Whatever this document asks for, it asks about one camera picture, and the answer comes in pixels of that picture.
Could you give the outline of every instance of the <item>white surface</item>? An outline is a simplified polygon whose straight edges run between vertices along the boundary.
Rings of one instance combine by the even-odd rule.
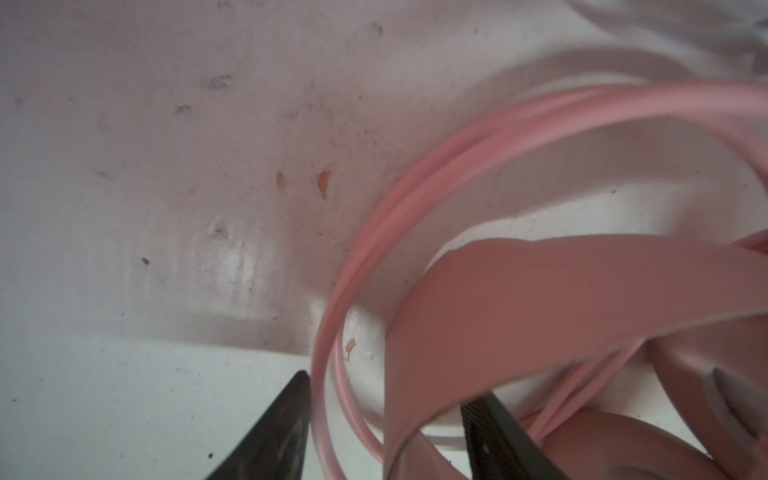
[[[346,248],[419,156],[555,85],[737,74],[680,60],[555,0],[0,3],[0,478],[203,478],[308,366]],[[375,418],[381,322],[457,236],[731,240],[765,206],[724,147],[671,121],[528,155],[379,268],[346,332],[353,383]],[[684,432],[638,368],[608,408]],[[349,477],[378,476],[332,423]]]

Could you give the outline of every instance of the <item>black plastic piece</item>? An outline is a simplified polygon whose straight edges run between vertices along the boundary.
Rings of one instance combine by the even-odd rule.
[[[489,393],[462,406],[473,480],[568,480]]]
[[[300,480],[310,427],[310,376],[298,372],[208,480]]]

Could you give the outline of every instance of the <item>pink cable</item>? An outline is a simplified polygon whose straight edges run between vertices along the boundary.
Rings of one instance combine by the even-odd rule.
[[[552,433],[557,427],[565,423],[573,414],[581,410],[591,399],[597,396],[608,383],[613,380],[630,358],[643,346],[645,341],[636,342],[633,346],[616,352],[608,364],[597,376],[594,377],[579,393],[568,401],[562,409],[555,414],[541,431],[541,437],[534,440],[538,441]]]
[[[560,409],[563,403],[568,399],[569,395],[576,390],[576,388],[583,383],[584,379],[587,378],[604,360],[605,358],[602,356],[597,357],[574,366],[568,371],[552,398],[547,402],[544,409],[536,416],[533,425],[527,429],[528,435],[530,435],[535,442],[544,438],[541,431],[547,426],[549,420],[557,413],[558,409]]]
[[[522,105],[534,113],[528,117],[520,114],[518,109]],[[736,148],[761,178],[767,178],[768,142],[729,118],[764,118],[766,113],[768,88],[753,84],[686,82],[582,88],[534,99],[481,119],[425,157],[398,182],[364,226],[344,263],[317,332],[311,375],[312,430],[325,476],[345,478],[333,452],[325,410],[324,377],[335,338],[341,334],[346,313],[363,282],[392,245],[434,206],[505,161],[552,141],[608,124],[669,114],[720,137]],[[471,138],[468,132],[478,136]],[[335,365],[335,370],[345,415],[353,420],[350,423],[361,440],[369,441],[373,435],[366,434],[370,431],[354,402],[343,363]],[[376,450],[376,445],[366,447]]]

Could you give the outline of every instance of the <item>stain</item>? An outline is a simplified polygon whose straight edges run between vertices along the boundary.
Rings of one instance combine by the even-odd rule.
[[[364,29],[372,40],[379,40],[384,35],[384,27],[378,22],[371,22]]]
[[[96,120],[96,129],[104,135],[112,131],[112,126],[109,124],[107,114],[104,112],[101,112],[98,116],[98,119]]]
[[[201,78],[200,86],[207,90],[231,90],[235,87],[232,75],[219,75],[218,77]]]
[[[192,115],[192,107],[190,107],[189,105],[179,105],[178,107],[174,108],[174,113],[176,115],[189,117],[190,115]]]
[[[328,170],[323,170],[317,174],[317,188],[320,190],[320,196],[323,200],[328,198],[328,180],[331,178],[331,173]]]
[[[230,231],[224,220],[214,220],[208,225],[208,237],[214,240],[229,240]]]
[[[277,183],[277,188],[281,190],[286,187],[288,180],[286,180],[286,176],[282,170],[277,171],[277,175],[275,175],[275,183]]]
[[[346,350],[346,361],[349,361],[349,355],[352,354],[352,351],[355,349],[355,345],[357,345],[357,342],[355,342],[355,339],[351,339],[349,342],[346,343],[346,347],[344,347],[344,350]]]

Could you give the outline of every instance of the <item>headphone ear cushion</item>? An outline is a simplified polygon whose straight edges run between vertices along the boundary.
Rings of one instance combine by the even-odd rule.
[[[680,416],[736,480],[748,478],[768,421],[768,316],[699,326],[650,342]]]
[[[547,437],[542,449],[571,480],[731,480],[686,442],[614,413],[576,413]]]

